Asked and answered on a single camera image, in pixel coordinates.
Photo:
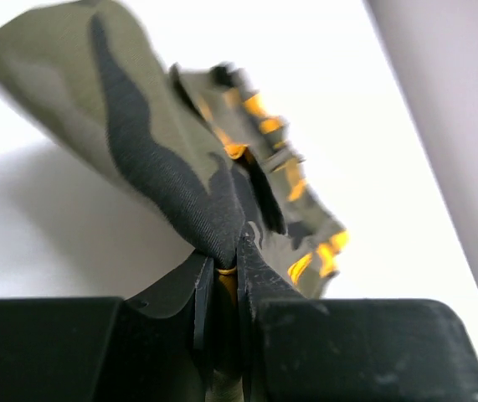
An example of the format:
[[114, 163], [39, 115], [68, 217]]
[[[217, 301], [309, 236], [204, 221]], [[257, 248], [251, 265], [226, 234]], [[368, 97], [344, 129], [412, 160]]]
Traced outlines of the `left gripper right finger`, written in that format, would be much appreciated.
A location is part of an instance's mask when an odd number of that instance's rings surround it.
[[444, 303], [303, 297], [237, 249], [248, 401], [478, 401], [478, 358]]

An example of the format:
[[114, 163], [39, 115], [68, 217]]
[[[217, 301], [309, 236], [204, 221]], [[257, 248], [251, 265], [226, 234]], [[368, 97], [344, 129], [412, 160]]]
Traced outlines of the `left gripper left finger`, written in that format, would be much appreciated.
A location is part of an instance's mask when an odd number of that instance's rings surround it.
[[0, 401], [202, 401], [213, 261], [129, 300], [0, 299]]

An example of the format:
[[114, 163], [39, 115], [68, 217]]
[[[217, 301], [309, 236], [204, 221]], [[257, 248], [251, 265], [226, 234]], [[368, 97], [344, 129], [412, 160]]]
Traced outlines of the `camouflage shorts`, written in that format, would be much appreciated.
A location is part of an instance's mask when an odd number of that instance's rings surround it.
[[240, 70], [165, 69], [116, 1], [34, 8], [0, 28], [0, 87], [192, 246], [130, 299], [169, 322], [166, 401], [263, 401], [261, 295], [317, 299], [347, 232], [309, 189], [286, 124]]

